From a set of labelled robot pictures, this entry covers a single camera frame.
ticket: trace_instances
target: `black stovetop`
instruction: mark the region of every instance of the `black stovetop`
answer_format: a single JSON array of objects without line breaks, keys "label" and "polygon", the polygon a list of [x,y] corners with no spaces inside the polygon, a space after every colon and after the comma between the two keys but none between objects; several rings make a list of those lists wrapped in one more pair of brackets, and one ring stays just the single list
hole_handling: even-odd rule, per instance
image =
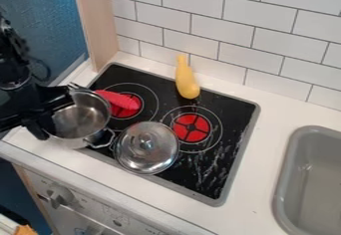
[{"label": "black stovetop", "polygon": [[[141,104],[137,112],[112,107],[109,127],[115,132],[144,120],[163,122],[176,132],[179,156],[153,181],[210,205],[226,196],[238,163],[232,165],[240,162],[258,114],[255,104],[207,90],[201,90],[195,100],[186,100],[177,93],[174,81],[117,64],[110,65],[90,88],[122,93]],[[113,158],[108,147],[96,151]]]}]

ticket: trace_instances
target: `yellow object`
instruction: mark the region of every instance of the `yellow object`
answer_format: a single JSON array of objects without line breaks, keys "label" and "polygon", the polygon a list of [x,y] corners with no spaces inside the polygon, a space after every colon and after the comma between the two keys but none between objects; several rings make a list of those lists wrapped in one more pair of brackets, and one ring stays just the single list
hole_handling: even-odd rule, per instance
[{"label": "yellow object", "polygon": [[200,94],[200,86],[195,80],[193,71],[187,65],[186,57],[177,57],[175,84],[180,95],[186,99],[194,99]]},{"label": "yellow object", "polygon": [[15,233],[15,235],[38,235],[37,232],[31,229],[30,226],[18,226]]}]

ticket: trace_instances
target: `red burner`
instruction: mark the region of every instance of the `red burner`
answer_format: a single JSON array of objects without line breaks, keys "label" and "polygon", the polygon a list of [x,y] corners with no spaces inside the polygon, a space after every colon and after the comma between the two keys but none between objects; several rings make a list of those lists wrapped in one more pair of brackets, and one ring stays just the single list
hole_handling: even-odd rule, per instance
[{"label": "red burner", "polygon": [[209,136],[210,125],[200,114],[183,114],[175,119],[172,129],[183,142],[198,143]]},{"label": "red burner", "polygon": [[138,97],[138,96],[136,96],[134,94],[121,94],[121,95],[130,97],[131,99],[136,101],[137,104],[139,104],[140,108],[138,110],[136,110],[136,111],[130,111],[130,110],[125,110],[125,109],[123,109],[121,107],[112,105],[112,116],[114,118],[132,118],[132,117],[134,117],[143,108],[142,100],[140,99],[140,97]]}]

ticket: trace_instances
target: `yellow bottle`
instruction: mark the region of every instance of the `yellow bottle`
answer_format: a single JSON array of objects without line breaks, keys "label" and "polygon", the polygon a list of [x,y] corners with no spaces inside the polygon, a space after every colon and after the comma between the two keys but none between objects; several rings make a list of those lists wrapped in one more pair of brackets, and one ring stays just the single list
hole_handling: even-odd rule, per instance
[{"label": "yellow bottle", "polygon": [[200,94],[200,86],[194,78],[191,68],[187,65],[186,57],[177,57],[175,84],[180,95],[186,99],[194,99]]}]

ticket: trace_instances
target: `white countertop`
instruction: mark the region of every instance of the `white countertop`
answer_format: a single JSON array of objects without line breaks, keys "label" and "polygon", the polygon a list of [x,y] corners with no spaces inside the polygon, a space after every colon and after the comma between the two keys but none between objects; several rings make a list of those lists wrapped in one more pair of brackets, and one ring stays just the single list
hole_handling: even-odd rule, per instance
[{"label": "white countertop", "polygon": [[[118,53],[115,61],[168,78],[172,78],[174,75],[172,66],[125,53]],[[72,81],[85,86],[96,74],[89,64],[84,64],[64,83]],[[201,74],[196,74],[196,77],[204,88],[252,101],[261,107],[258,121],[228,198],[220,207],[210,207],[78,151],[63,148],[49,141],[39,141],[25,128],[14,129],[5,137],[7,142],[25,150],[7,151],[0,147],[0,156],[36,170],[39,170],[41,166],[42,172],[47,172],[46,166],[50,167],[50,173],[54,165],[59,168],[62,166],[83,177],[97,181],[98,183],[93,182],[93,189],[102,185],[111,189],[113,201],[117,200],[114,198],[115,195],[119,195],[115,194],[115,191],[126,198],[134,198],[137,204],[138,202],[139,204],[146,203],[157,211],[169,213],[213,233],[285,234],[272,215],[271,200],[286,143],[297,128],[305,125],[314,124],[341,130],[341,113]],[[36,158],[39,157],[39,161],[30,162],[28,154],[34,154]],[[71,183],[72,175],[64,179],[69,179],[69,183]],[[170,221],[167,217],[164,220],[160,218],[158,220],[160,222]]]}]

